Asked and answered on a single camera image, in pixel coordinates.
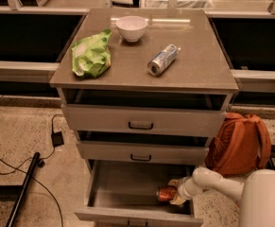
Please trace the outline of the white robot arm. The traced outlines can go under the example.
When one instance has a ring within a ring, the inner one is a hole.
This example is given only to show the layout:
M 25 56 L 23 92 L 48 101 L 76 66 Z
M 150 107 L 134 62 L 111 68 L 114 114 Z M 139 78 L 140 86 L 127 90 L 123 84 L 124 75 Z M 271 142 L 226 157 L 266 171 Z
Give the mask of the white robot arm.
M 198 167 L 191 177 L 173 179 L 168 184 L 176 188 L 172 204 L 213 189 L 239 204 L 239 227 L 275 227 L 275 170 L 256 170 L 240 183 L 207 167 Z

